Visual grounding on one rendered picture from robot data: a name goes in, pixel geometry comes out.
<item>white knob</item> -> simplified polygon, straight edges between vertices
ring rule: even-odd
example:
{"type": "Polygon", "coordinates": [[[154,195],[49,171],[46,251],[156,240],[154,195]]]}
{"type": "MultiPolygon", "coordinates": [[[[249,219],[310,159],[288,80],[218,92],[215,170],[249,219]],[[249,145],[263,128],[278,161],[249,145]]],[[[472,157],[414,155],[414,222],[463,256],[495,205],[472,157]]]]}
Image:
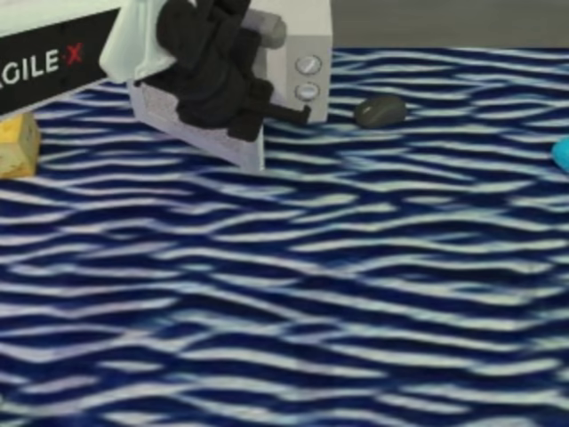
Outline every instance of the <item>white knob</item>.
{"type": "Polygon", "coordinates": [[[303,76],[312,76],[322,68],[322,60],[314,55],[305,56],[296,61],[296,69],[303,76]]]}
{"type": "Polygon", "coordinates": [[[314,83],[304,83],[296,86],[296,97],[304,102],[315,100],[320,94],[320,88],[314,83]]]}

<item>cyan object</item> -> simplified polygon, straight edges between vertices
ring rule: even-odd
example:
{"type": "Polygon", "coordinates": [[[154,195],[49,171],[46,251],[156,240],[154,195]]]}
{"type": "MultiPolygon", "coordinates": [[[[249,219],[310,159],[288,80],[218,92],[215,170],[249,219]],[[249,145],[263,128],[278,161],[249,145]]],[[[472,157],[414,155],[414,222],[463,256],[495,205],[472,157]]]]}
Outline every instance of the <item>cyan object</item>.
{"type": "Polygon", "coordinates": [[[551,150],[551,155],[557,166],[569,173],[569,137],[565,137],[555,144],[551,150]]]}

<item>computer mouse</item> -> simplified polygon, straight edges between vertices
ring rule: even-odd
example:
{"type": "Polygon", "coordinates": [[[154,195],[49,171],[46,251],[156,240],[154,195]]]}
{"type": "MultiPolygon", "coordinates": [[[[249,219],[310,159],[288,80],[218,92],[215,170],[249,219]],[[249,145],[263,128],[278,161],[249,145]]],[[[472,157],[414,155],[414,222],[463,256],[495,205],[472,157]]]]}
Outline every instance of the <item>computer mouse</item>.
{"type": "Polygon", "coordinates": [[[380,95],[363,101],[354,111],[358,126],[375,129],[405,121],[405,101],[396,95],[380,95]]]}

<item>yellow block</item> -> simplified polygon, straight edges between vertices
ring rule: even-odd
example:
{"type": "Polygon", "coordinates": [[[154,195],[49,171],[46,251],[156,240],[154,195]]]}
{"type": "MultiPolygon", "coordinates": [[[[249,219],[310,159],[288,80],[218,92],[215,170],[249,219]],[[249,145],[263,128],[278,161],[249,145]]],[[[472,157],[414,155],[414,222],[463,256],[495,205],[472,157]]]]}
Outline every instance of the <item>yellow block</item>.
{"type": "Polygon", "coordinates": [[[41,140],[33,113],[0,122],[0,179],[35,175],[41,140]]]}

